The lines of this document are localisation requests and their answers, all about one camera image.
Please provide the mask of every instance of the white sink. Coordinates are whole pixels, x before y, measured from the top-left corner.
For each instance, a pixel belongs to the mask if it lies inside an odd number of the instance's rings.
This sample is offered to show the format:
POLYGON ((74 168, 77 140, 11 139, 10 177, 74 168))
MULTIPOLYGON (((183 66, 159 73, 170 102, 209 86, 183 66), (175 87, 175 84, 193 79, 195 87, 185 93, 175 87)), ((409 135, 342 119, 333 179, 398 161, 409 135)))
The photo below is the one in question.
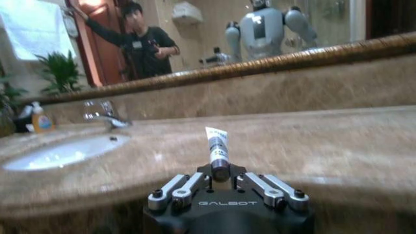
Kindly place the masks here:
POLYGON ((11 171, 39 171, 63 168, 69 164, 102 156, 123 146, 129 140, 130 137, 125 135, 85 136, 65 141, 55 146, 41 148, 5 164, 3 168, 11 171))

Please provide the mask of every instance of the potted plant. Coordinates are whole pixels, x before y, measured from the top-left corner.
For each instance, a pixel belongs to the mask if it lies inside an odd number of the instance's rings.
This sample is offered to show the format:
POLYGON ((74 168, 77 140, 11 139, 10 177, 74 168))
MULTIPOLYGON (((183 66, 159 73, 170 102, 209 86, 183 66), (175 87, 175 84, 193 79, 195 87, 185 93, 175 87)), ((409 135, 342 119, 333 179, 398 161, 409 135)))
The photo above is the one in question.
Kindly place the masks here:
POLYGON ((27 90, 14 88, 9 83, 11 76, 0 77, 0 137, 14 134, 17 128, 13 120, 14 108, 18 100, 27 90))
POLYGON ((82 75, 79 74, 79 65, 74 61, 71 51, 69 52, 69 57, 58 52, 49 54, 49 57, 39 55, 37 57, 47 67, 43 70, 43 79, 50 82, 42 93, 57 95, 81 91, 83 86, 79 84, 79 77, 82 75))

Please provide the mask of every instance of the towel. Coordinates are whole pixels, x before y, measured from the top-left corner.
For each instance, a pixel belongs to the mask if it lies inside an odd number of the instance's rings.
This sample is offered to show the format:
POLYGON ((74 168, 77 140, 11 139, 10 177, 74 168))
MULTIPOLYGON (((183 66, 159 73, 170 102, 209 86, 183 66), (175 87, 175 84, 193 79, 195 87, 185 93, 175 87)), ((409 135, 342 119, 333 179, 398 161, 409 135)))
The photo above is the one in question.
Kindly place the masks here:
POLYGON ((66 29, 59 5, 38 0, 0 0, 0 17, 14 47, 22 60, 38 60, 61 52, 75 51, 66 29))

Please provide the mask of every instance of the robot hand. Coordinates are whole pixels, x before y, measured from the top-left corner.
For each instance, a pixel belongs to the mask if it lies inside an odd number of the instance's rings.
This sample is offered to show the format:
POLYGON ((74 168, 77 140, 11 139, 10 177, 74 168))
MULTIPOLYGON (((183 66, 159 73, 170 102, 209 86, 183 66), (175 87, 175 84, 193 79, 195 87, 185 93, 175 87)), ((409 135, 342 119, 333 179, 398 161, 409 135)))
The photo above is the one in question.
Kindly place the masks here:
POLYGON ((317 47, 317 31, 313 29, 305 14, 299 7, 293 7, 286 14, 287 27, 299 34, 302 39, 307 42, 309 47, 317 47))
POLYGON ((214 175, 207 164, 194 176, 177 175, 154 191, 145 208, 146 234, 314 233, 315 214, 301 190, 234 164, 231 189, 215 190, 214 175))

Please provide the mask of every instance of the faucet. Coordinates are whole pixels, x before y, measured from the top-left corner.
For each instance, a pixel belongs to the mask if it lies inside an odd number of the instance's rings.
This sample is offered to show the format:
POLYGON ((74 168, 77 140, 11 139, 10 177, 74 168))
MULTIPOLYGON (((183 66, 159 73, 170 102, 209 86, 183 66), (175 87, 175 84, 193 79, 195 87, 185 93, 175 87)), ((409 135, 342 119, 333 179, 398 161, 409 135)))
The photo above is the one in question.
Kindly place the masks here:
POLYGON ((105 120, 110 122, 111 128, 126 128, 133 126, 131 121, 122 120, 113 108, 110 101, 87 101, 85 103, 85 119, 105 120))

